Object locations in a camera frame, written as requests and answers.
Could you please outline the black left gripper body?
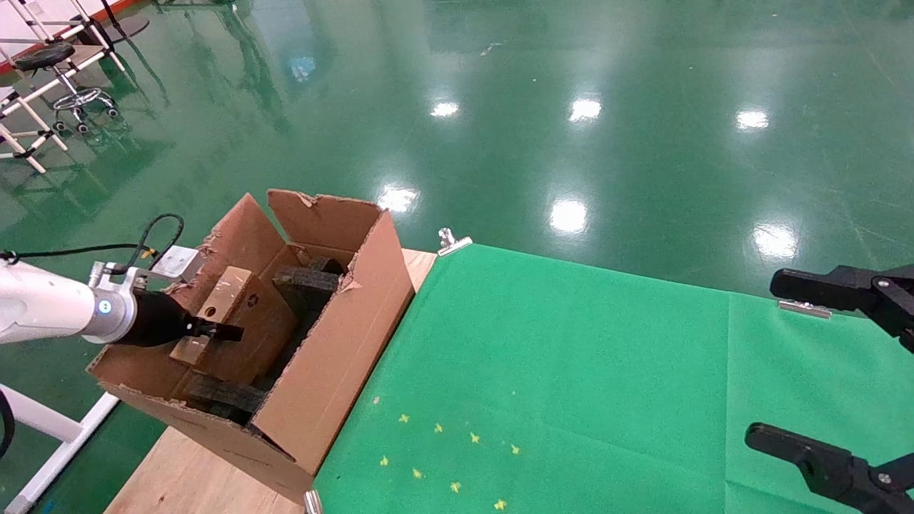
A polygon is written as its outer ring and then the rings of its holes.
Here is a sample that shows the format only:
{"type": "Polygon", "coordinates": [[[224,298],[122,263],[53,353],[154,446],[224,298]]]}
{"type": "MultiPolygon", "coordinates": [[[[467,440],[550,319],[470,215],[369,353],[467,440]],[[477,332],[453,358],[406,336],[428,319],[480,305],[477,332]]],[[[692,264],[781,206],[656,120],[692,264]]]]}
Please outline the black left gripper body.
{"type": "Polygon", "coordinates": [[[153,348],[191,336],[196,317],[172,297],[159,291],[134,289],[135,316],[124,336],[115,345],[153,348]]]}

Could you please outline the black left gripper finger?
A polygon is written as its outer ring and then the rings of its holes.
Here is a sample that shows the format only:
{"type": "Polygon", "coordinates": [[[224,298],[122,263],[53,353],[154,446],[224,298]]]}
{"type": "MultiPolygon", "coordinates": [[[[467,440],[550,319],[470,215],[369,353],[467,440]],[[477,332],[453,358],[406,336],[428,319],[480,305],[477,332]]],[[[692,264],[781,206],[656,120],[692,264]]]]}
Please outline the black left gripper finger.
{"type": "Polygon", "coordinates": [[[216,341],[241,341],[244,328],[205,319],[191,319],[187,324],[187,335],[216,341]]]}

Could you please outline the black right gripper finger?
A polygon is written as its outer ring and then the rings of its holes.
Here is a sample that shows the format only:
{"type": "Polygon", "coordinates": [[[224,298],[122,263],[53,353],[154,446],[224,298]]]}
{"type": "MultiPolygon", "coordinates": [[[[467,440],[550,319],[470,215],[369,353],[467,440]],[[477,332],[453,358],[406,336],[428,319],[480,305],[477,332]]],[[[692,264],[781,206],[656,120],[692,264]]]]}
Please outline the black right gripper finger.
{"type": "Polygon", "coordinates": [[[850,451],[766,423],[751,423],[745,444],[793,464],[807,488],[861,513],[912,513],[913,455],[871,465],[850,451]]]}
{"type": "Polygon", "coordinates": [[[913,351],[913,266],[874,271],[837,266],[827,274],[777,270],[770,292],[778,298],[826,307],[859,311],[891,338],[913,351]]]}

